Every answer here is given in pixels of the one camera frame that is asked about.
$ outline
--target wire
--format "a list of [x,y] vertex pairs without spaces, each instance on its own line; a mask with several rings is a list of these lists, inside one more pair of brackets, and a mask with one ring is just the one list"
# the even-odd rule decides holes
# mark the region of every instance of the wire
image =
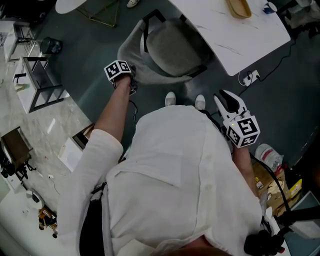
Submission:
[[59,192],[57,191],[57,189],[56,189],[55,182],[54,182],[50,177],[49,177],[49,180],[53,182],[53,187],[54,187],[54,189],[55,189],[55,192],[57,192],[57,193],[60,195],[60,193],[59,193]]
[[267,170],[267,172],[271,175],[271,177],[274,179],[275,183],[277,184],[277,186],[279,187],[279,190],[281,192],[285,209],[286,209],[287,212],[290,212],[291,211],[290,206],[288,204],[288,201],[286,199],[285,193],[282,190],[275,173],[270,169],[270,167],[268,165],[266,165],[264,162],[258,160],[253,154],[250,153],[250,157],[252,159],[256,160],[259,164],[261,164]]
[[240,85],[242,85],[242,86],[246,86],[246,84],[245,84],[245,83],[241,83],[241,82],[240,82],[240,72],[239,72],[239,74],[238,74],[238,82],[239,82],[239,84],[240,84]]
[[264,77],[264,79],[260,79],[260,76],[258,76],[258,75],[256,76],[256,77],[259,79],[260,82],[263,82],[264,80],[266,80],[268,76],[270,76],[273,72],[276,71],[277,68],[279,68],[279,66],[281,65],[282,61],[283,61],[285,58],[289,58],[289,57],[291,56],[292,46],[295,46],[296,44],[297,44],[297,41],[294,40],[294,43],[290,45],[289,54],[286,55],[286,56],[283,56],[283,57],[281,58],[279,64],[278,64],[269,74],[267,74],[267,75]]
[[248,72],[247,72],[248,78],[250,78],[250,74],[251,74],[250,84],[249,84],[242,92],[240,92],[240,94],[238,95],[239,97],[240,97],[240,95],[243,94],[246,90],[248,90],[249,87],[250,87],[251,84],[252,84],[252,80],[253,80],[253,78],[254,78],[254,75],[252,74],[251,71],[248,71]]
[[134,115],[133,115],[133,121],[134,121],[134,124],[137,125],[137,113],[138,113],[138,107],[136,105],[136,103],[134,103],[132,100],[129,100],[130,103],[132,103],[135,107],[135,111],[134,111]]
[[[260,82],[263,82],[264,80],[266,80],[267,77],[269,77],[273,72],[276,71],[277,68],[280,67],[282,61],[283,61],[285,58],[289,58],[289,57],[291,56],[292,46],[295,46],[296,44],[297,44],[297,41],[294,40],[294,43],[292,43],[292,44],[290,45],[289,54],[286,55],[286,56],[283,56],[283,57],[281,58],[279,64],[278,64],[270,73],[268,73],[263,79],[261,79],[259,75],[257,75],[256,78],[257,78]],[[251,71],[248,71],[248,73],[247,73],[248,76],[249,76],[249,73],[251,73],[251,83],[249,84],[249,86],[250,86],[250,85],[252,84],[253,74],[252,74]],[[240,85],[245,86],[245,84],[242,84],[242,83],[240,82],[240,72],[239,72],[239,74],[238,74],[238,82],[239,82]],[[249,88],[249,86],[248,86],[247,88],[245,88],[242,92],[240,92],[240,94],[239,94],[238,96],[240,96],[241,94],[243,94],[243,93]]]

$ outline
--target power strip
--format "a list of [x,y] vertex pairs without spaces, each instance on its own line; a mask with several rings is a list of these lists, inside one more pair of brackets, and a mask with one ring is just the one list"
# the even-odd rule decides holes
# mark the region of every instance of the power strip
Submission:
[[259,73],[257,70],[255,70],[252,72],[252,75],[249,72],[249,74],[242,81],[245,84],[245,86],[248,87],[248,86],[252,85],[258,79],[257,76],[259,77]]

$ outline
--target chair seat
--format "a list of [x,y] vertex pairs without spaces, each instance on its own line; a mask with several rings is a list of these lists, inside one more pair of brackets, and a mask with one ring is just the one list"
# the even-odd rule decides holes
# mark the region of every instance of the chair seat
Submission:
[[179,19],[167,20],[153,30],[146,46],[153,61],[174,77],[192,73],[209,59],[208,46]]

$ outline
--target shoe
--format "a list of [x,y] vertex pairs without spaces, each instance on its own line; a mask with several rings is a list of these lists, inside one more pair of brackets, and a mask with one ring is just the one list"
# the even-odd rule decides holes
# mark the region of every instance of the shoe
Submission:
[[176,95],[172,91],[165,96],[164,104],[166,107],[176,105]]
[[128,8],[135,7],[139,3],[139,1],[140,0],[129,0],[129,2],[127,3],[126,7],[128,7]]
[[206,100],[202,94],[199,94],[195,98],[194,107],[196,110],[204,110],[206,108]]

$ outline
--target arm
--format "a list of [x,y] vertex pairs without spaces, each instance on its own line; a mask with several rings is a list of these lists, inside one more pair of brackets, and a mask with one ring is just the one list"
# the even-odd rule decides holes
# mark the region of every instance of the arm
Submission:
[[116,89],[104,108],[94,128],[107,132],[119,142],[125,128],[125,120],[129,104],[130,77],[125,75],[116,82]]
[[70,251],[69,255],[79,250],[78,239],[91,192],[99,184],[100,178],[105,178],[108,171],[118,164],[123,153],[120,141],[129,103],[129,84],[130,78],[127,76],[117,83],[116,90],[97,121],[82,157],[59,198],[58,238]]
[[249,188],[256,197],[258,196],[258,188],[256,186],[254,169],[251,164],[251,158],[249,148],[247,146],[237,148],[234,144],[233,147],[233,162],[239,169],[240,173],[244,177]]

